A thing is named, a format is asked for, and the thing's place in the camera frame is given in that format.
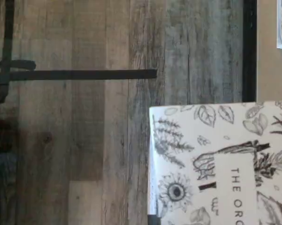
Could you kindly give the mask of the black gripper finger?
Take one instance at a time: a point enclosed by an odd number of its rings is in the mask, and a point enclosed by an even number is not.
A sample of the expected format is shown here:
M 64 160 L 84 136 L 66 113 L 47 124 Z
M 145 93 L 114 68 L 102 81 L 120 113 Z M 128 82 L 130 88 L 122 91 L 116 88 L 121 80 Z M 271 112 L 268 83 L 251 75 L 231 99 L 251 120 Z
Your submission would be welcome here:
M 147 215 L 148 225 L 160 225 L 160 218 L 156 215 Z

